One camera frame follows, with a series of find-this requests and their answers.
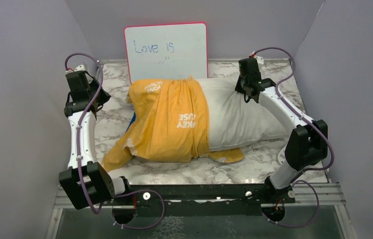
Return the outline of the white pillow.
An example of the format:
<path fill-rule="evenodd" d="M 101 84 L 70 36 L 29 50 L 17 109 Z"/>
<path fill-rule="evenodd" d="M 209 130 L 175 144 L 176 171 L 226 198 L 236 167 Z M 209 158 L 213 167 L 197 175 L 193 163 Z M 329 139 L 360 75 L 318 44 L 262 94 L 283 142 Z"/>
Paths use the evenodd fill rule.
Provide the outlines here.
<path fill-rule="evenodd" d="M 282 124 L 263 106 L 246 103 L 235 91 L 236 76 L 198 79 L 209 111 L 209 148 L 223 151 L 260 140 L 288 137 Z"/>

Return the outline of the blue yellow Mickey pillowcase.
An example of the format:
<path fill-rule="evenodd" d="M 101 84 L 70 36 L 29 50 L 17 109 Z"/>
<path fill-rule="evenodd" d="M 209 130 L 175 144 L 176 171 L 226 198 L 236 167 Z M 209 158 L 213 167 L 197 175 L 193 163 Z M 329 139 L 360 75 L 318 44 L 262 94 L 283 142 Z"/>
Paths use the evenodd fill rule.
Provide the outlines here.
<path fill-rule="evenodd" d="M 209 157 L 221 163 L 244 159 L 239 147 L 210 149 L 210 116 L 207 100 L 199 82 L 144 79 L 133 83 L 127 93 L 135 121 L 103 157 L 109 172 L 137 156 L 154 162 L 190 162 Z"/>

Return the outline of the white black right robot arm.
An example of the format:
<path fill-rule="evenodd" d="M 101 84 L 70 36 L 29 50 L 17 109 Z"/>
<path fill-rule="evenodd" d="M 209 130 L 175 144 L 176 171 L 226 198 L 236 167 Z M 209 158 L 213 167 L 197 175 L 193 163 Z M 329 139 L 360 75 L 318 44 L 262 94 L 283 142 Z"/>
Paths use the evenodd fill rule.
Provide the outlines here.
<path fill-rule="evenodd" d="M 314 121 L 292 105 L 273 80 L 262 79 L 255 58 L 244 58 L 238 63 L 240 75 L 235 90 L 244 95 L 246 103 L 254 100 L 266 108 L 289 134 L 284 150 L 285 161 L 266 178 L 259 192 L 266 201 L 274 203 L 307 167 L 327 157 L 328 126 L 325 121 Z"/>

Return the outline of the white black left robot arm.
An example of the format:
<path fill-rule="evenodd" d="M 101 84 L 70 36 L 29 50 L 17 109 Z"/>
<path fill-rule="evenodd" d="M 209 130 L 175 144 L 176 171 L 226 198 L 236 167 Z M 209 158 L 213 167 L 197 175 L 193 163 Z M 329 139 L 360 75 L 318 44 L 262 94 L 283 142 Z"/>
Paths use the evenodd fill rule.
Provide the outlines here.
<path fill-rule="evenodd" d="M 77 210 L 90 207 L 99 214 L 103 204 L 113 199 L 127 204 L 132 198 L 128 180 L 111 178 L 95 152 L 96 114 L 110 95 L 87 70 L 68 69 L 66 79 L 70 91 L 64 114 L 71 129 L 71 154 L 67 170 L 59 173 L 59 183 Z"/>

